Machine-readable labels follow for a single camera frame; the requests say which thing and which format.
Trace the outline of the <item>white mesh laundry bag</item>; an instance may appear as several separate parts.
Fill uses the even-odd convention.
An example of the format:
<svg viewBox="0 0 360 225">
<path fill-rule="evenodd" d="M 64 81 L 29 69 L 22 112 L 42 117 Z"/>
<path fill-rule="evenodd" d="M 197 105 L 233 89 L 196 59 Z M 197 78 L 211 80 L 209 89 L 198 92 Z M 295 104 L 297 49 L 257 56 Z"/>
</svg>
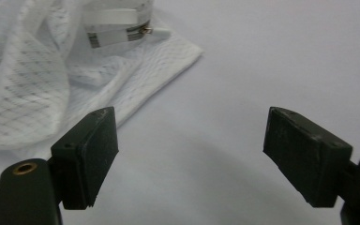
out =
<svg viewBox="0 0 360 225">
<path fill-rule="evenodd" d="M 0 150 L 49 143 L 86 113 L 119 121 L 202 49 L 166 28 L 154 0 L 0 0 Z"/>
</svg>

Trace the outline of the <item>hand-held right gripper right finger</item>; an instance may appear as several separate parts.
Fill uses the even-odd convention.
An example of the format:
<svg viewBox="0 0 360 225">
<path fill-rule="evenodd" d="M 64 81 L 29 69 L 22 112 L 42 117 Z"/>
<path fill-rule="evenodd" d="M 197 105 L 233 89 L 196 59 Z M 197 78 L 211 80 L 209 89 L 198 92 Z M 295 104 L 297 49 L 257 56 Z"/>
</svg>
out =
<svg viewBox="0 0 360 225">
<path fill-rule="evenodd" d="M 332 207 L 353 148 L 305 116 L 272 107 L 263 151 L 311 206 Z"/>
</svg>

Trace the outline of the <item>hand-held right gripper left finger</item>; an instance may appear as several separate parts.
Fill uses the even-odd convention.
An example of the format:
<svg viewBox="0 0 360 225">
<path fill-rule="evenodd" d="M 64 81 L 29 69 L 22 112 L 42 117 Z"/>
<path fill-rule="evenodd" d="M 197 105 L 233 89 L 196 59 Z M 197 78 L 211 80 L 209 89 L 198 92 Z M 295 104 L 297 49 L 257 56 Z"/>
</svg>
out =
<svg viewBox="0 0 360 225">
<path fill-rule="evenodd" d="M 67 210 L 93 206 L 119 152 L 114 107 L 87 114 L 52 147 L 50 165 Z"/>
</svg>

